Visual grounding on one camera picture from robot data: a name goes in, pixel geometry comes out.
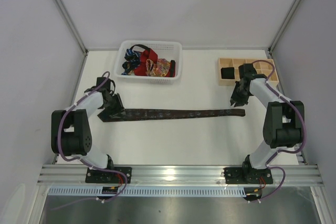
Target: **gray floor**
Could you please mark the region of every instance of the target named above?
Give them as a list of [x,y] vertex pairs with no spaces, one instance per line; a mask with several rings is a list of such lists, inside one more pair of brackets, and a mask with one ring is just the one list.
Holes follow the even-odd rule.
[[282,188],[261,204],[242,198],[120,197],[104,205],[89,200],[50,210],[76,199],[48,196],[40,224],[321,223],[309,188]]

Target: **white table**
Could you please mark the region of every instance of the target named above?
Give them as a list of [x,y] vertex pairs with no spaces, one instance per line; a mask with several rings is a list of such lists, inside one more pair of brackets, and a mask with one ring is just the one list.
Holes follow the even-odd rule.
[[[184,50],[180,81],[162,85],[114,77],[116,55],[116,51],[89,52],[76,100],[109,70],[125,108],[229,109],[233,87],[218,85],[218,58],[266,58],[263,50]],[[97,111],[89,122],[94,145],[109,154],[115,164],[240,165],[263,141],[266,113],[255,97],[243,108],[245,117],[117,123],[101,122]],[[58,163],[65,161],[59,158]],[[294,165],[298,161],[295,155],[281,154],[272,164]]]

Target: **long dark fabric strip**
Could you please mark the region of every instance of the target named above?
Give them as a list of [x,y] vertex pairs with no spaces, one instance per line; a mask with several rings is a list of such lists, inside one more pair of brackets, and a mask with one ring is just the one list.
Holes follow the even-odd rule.
[[167,119],[214,118],[218,116],[245,116],[244,109],[230,110],[156,110],[156,109],[124,109],[123,112],[112,114],[106,108],[98,117],[103,122],[130,122]]

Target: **white plastic basket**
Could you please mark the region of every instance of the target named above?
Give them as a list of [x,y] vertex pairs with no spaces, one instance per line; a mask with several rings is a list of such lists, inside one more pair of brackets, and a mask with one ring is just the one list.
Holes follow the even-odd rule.
[[[175,77],[149,77],[149,76],[123,76],[124,72],[122,64],[125,60],[126,49],[133,45],[142,44],[153,49],[159,58],[164,58],[168,61],[175,60]],[[135,48],[135,50],[143,51],[142,48]],[[114,65],[114,75],[118,78],[128,79],[130,81],[139,80],[149,83],[173,83],[181,76],[182,72],[182,45],[178,42],[167,41],[150,41],[150,40],[126,40],[124,41],[118,51],[117,60]]]

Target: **wooden organizer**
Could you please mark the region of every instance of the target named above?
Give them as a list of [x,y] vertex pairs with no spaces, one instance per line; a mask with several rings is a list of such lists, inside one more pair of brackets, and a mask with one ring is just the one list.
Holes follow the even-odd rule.
[[[234,86],[236,81],[239,81],[239,70],[238,67],[244,63],[252,63],[256,60],[260,59],[231,59],[231,58],[219,58],[218,59],[218,84],[220,86]],[[274,65],[274,61],[270,59],[262,59],[271,62]],[[253,64],[254,68],[257,70],[257,73],[263,73],[264,75],[268,76],[272,72],[272,66],[267,64],[266,62],[257,62]],[[221,68],[235,68],[235,79],[222,79],[221,76]],[[272,86],[276,86],[279,83],[279,78],[277,74],[277,70],[272,74],[269,78],[269,83]]]

